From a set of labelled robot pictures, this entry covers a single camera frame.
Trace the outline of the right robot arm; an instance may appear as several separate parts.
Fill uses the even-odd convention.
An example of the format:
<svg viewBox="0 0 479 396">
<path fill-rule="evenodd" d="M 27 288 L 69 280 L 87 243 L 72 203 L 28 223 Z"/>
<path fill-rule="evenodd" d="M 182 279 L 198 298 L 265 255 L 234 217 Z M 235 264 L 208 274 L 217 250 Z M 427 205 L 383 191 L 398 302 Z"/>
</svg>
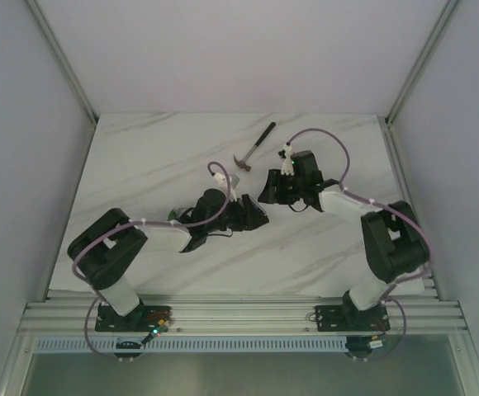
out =
<svg viewBox="0 0 479 396">
<path fill-rule="evenodd" d="M 335 179 L 325 180 L 310 151 L 279 152 L 280 169 L 271 169 L 258 201 L 293 206 L 302 201 L 321 213 L 360 224 L 366 264 L 360 279 L 339 305 L 316 310 L 321 331 L 371 332 L 386 323 L 387 296 L 400 284 L 427 275 L 429 244 L 410 205 L 397 201 L 382 205 L 350 193 Z"/>
</svg>

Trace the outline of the black fuse box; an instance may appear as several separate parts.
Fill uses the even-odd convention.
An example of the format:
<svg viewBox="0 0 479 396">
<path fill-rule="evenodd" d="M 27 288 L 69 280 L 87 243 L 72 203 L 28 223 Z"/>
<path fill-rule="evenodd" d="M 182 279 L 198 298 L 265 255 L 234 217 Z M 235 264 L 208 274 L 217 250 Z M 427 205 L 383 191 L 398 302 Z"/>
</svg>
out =
<svg viewBox="0 0 479 396">
<path fill-rule="evenodd" d="M 257 201 L 254 202 L 254 206 L 257 212 L 257 216 L 259 218 L 259 222 L 264 222 L 266 224 L 268 222 L 267 212 Z"/>
</svg>

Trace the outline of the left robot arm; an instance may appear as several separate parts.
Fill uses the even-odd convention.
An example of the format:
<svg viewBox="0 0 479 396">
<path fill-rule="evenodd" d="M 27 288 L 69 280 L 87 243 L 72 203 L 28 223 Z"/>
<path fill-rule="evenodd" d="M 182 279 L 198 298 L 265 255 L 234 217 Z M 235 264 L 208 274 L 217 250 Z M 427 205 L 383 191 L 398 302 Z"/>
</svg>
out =
<svg viewBox="0 0 479 396">
<path fill-rule="evenodd" d="M 268 224 L 269 218 L 249 195 L 227 200 L 223 191 L 208 189 L 193 207 L 172 211 L 168 221 L 171 227 L 151 226 L 113 208 L 69 244 L 67 254 L 74 270 L 104 303 L 98 307 L 98 332 L 134 332 L 150 327 L 152 308 L 126 279 L 127 269 L 142 248 L 189 253 L 213 233 L 253 231 Z"/>
</svg>

